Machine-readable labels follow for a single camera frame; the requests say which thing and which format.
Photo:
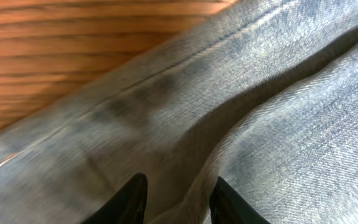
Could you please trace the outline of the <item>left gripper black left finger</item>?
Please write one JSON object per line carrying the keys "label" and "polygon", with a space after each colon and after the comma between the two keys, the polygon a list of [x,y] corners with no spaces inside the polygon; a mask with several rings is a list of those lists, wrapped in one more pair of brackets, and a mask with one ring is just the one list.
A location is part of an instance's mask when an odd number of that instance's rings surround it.
{"label": "left gripper black left finger", "polygon": [[81,224],[143,224],[148,182],[138,173]]}

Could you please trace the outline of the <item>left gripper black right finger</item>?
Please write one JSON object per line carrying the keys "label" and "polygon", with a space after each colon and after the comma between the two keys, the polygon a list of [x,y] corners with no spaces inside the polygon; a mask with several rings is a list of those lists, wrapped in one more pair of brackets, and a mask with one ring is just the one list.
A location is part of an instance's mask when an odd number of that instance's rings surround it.
{"label": "left gripper black right finger", "polygon": [[270,224],[221,177],[210,195],[209,208],[212,224]]}

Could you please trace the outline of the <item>light blue denim jeans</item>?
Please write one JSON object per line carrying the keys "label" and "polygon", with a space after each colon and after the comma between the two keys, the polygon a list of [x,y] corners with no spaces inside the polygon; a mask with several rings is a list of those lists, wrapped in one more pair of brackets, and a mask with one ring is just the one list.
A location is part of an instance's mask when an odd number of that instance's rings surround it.
{"label": "light blue denim jeans", "polygon": [[0,223],[81,223],[134,175],[144,223],[358,223],[358,0],[239,1],[0,132]]}

